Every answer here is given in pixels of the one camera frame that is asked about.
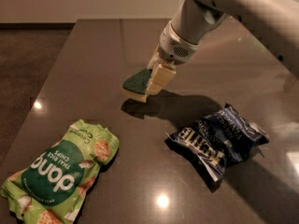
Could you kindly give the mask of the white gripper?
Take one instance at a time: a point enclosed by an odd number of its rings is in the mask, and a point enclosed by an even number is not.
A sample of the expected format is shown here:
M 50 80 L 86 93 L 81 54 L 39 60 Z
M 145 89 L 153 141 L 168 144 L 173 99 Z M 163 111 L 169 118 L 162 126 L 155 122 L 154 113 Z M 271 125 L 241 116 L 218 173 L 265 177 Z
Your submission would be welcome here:
M 161 64 L 161 58 L 174 64 L 186 63 L 198 50 L 199 44 L 200 39 L 197 36 L 192 38 L 191 36 L 182 35 L 180 30 L 176 30 L 173 22 L 170 21 L 163 29 L 159 44 L 147 65 L 147 68 L 152 72 L 146 94 L 158 94 L 177 73 L 174 66 Z

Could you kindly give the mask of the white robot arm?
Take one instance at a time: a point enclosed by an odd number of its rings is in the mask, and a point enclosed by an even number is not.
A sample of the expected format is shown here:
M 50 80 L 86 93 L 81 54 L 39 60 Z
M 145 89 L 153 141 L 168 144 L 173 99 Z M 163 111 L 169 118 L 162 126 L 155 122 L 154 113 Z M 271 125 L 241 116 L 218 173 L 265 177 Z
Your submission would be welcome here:
M 299 3 L 293 0 L 184 0 L 164 28 L 149 62 L 146 93 L 156 94 L 186 63 L 205 35 L 226 17 L 238 20 L 282 64 L 299 77 Z

